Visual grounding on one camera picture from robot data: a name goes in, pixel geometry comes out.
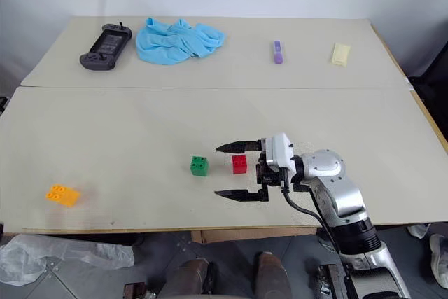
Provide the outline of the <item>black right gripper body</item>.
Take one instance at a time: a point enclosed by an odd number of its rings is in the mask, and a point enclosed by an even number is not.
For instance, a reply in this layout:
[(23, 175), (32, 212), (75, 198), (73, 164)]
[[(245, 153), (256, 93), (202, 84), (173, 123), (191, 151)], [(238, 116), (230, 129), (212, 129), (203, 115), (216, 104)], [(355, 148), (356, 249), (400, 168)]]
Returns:
[(257, 184), (261, 185), (261, 189), (258, 191), (259, 193), (267, 193), (269, 186), (279, 186), (282, 193), (288, 193), (290, 191), (288, 169), (280, 167), (277, 171), (274, 171), (267, 164), (267, 156), (265, 152), (260, 153), (258, 164), (255, 168)]

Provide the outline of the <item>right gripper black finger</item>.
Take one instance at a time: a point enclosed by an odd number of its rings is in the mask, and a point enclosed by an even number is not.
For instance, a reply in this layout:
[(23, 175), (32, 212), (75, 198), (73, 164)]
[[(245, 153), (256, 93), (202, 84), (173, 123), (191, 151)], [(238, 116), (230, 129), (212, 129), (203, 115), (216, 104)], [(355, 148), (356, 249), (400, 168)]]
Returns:
[(262, 141), (234, 141), (216, 148), (216, 152), (245, 154), (247, 151), (263, 151)]
[(215, 194), (234, 200), (237, 202), (268, 202), (269, 195), (263, 190), (260, 189), (257, 192), (249, 192), (248, 190), (220, 190), (215, 191)]

